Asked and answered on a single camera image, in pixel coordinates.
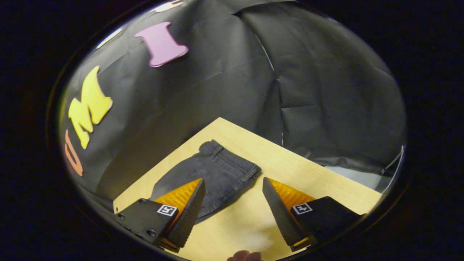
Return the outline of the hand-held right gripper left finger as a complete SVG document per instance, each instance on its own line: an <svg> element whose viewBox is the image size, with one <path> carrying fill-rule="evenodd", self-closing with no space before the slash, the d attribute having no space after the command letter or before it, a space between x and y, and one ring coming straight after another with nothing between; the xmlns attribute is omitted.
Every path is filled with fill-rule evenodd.
<svg viewBox="0 0 464 261"><path fill-rule="evenodd" d="M206 194L202 178L149 200L140 198L114 214L114 221L133 236L162 250L184 248Z"/></svg>

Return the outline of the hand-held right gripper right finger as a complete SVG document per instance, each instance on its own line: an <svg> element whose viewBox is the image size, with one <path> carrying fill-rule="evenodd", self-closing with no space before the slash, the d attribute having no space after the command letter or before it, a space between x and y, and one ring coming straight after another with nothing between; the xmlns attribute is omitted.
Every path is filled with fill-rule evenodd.
<svg viewBox="0 0 464 261"><path fill-rule="evenodd" d="M332 197L316 199L268 177L262 180L262 193L293 252L329 242L364 217Z"/></svg>

